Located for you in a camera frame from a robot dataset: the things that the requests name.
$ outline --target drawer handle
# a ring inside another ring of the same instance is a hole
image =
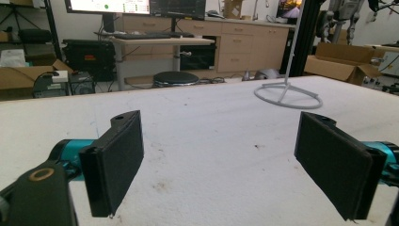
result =
[[[155,23],[143,23],[143,25],[145,25],[145,26],[155,26]]]

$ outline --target wall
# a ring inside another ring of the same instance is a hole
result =
[[[218,1],[221,0],[207,0],[207,10],[219,9]],[[268,0],[269,8],[266,7],[266,0],[259,0],[257,6],[257,12],[259,20],[266,21],[266,16],[276,16],[278,0]],[[81,39],[81,40],[96,40],[97,36],[94,34],[98,31],[101,25],[100,15],[91,14],[76,14],[67,13],[65,9],[64,0],[51,0],[53,13],[56,20],[57,33],[60,41],[64,39]],[[255,0],[244,0],[242,14],[252,15],[254,9]],[[322,9],[327,9],[329,1],[327,0]],[[7,8],[0,8],[0,15],[5,15]],[[42,28],[46,28],[46,17],[44,13],[40,13],[39,9],[34,10],[22,10],[23,14],[32,19],[37,25]],[[387,42],[394,42],[399,40],[399,15],[390,14],[389,9],[383,9],[378,12],[377,20],[373,23],[366,23],[366,18],[370,12],[367,1],[365,1],[361,13],[360,19],[356,26],[355,32],[355,45],[363,44],[381,44]],[[8,24],[13,24],[13,18],[8,18],[3,24],[0,24],[0,29],[6,29]],[[23,28],[31,28],[31,26],[25,22],[22,22]]]

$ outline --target stool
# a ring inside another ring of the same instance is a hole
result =
[[[192,86],[198,82],[198,77],[185,72],[163,72],[153,76],[153,85],[158,88]]]

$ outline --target white table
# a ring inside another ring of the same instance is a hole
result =
[[[124,77],[125,74],[130,72],[125,72],[120,66],[124,61],[124,55],[122,54],[122,49],[126,45],[173,45],[173,71],[178,72],[180,70],[180,46],[182,45],[209,45],[214,43],[214,40],[206,40],[200,38],[178,38],[178,39],[155,39],[155,40],[119,40],[115,38],[110,39],[115,46],[115,56],[116,56],[116,66],[117,66],[117,78],[118,87],[120,91],[125,90],[124,88]]]
[[[378,186],[368,220],[344,222],[294,157],[300,110],[255,97],[264,82],[0,103],[0,187],[61,139],[97,138],[113,116],[139,109],[145,156],[130,190],[113,219],[92,218],[84,183],[71,182],[80,225],[384,225],[398,189]],[[352,137],[399,144],[399,97],[317,76],[290,82],[318,93],[324,105],[311,112]]]

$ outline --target monitor screen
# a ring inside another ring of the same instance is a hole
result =
[[[150,0],[65,0],[67,12],[150,14]]]
[[[206,0],[151,0],[151,15],[202,21],[205,5]]]
[[[298,18],[302,0],[279,0],[277,16],[282,18]]]

